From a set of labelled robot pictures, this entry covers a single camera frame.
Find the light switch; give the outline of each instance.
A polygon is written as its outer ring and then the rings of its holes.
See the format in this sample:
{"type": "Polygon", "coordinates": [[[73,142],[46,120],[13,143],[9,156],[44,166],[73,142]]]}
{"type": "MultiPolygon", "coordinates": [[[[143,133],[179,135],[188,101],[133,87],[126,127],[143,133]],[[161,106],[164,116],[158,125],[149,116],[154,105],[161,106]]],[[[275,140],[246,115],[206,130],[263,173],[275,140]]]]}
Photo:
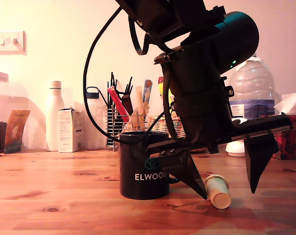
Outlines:
{"type": "Polygon", "coordinates": [[[0,38],[0,45],[4,46],[4,38],[0,38]]]}
{"type": "Polygon", "coordinates": [[[24,52],[25,32],[0,32],[0,52],[24,52]]]}

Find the small paper cup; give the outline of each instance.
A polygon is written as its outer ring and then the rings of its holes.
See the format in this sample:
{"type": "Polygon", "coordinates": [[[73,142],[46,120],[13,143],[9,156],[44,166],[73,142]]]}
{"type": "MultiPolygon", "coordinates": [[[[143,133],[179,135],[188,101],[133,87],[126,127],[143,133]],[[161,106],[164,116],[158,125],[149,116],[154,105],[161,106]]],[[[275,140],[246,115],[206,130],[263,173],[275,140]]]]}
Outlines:
{"type": "Polygon", "coordinates": [[[220,175],[210,175],[205,180],[205,187],[212,205],[218,209],[225,209],[231,204],[228,184],[220,175]]]}

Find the white wall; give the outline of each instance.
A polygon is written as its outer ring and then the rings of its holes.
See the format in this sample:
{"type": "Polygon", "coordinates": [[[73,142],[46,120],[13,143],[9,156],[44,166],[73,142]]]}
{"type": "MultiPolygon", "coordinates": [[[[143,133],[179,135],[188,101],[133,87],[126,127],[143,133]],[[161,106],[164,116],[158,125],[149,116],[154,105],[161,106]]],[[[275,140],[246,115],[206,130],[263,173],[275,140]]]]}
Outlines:
{"type": "MultiPolygon", "coordinates": [[[[224,5],[227,12],[249,14],[260,32],[257,54],[270,67],[276,90],[280,94],[296,92],[296,0],[205,0],[205,4],[207,9],[224,5]]],[[[90,45],[117,8],[114,0],[0,0],[0,31],[26,32],[24,55],[0,55],[0,71],[9,74],[10,95],[25,97],[13,102],[13,108],[31,110],[23,137],[25,147],[46,146],[48,81],[61,80],[65,105],[80,108],[90,45]]],[[[177,39],[168,45],[177,46],[179,42],[177,39]]],[[[131,76],[134,86],[151,79],[150,113],[157,115],[161,109],[157,80],[162,71],[159,65],[153,65],[153,59],[160,52],[151,46],[148,55],[136,54],[127,15],[122,11],[94,51],[87,85],[105,92],[111,71],[123,89],[131,76]]]]}

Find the screw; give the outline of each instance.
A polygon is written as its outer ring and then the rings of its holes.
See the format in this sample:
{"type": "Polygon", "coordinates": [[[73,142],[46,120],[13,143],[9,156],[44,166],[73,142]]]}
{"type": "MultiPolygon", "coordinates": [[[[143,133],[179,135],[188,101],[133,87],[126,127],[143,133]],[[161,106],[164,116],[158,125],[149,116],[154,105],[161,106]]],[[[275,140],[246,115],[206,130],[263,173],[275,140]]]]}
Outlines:
{"type": "Polygon", "coordinates": [[[141,23],[140,21],[136,20],[137,24],[139,24],[139,26],[143,26],[143,23],[141,23]]]}

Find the bottle label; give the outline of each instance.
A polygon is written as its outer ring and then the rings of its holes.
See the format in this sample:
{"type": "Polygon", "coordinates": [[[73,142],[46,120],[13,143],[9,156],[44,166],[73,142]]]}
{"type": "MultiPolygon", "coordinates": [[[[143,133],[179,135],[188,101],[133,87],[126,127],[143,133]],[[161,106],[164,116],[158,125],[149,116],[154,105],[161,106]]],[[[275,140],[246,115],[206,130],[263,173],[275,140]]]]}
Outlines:
{"type": "Polygon", "coordinates": [[[232,100],[230,101],[230,105],[233,117],[244,117],[252,120],[259,116],[268,116],[275,114],[273,99],[232,100]],[[232,108],[235,106],[243,106],[244,112],[240,108],[232,108]]]}
{"type": "Polygon", "coordinates": [[[231,104],[231,110],[234,117],[244,117],[244,104],[231,104]]]}

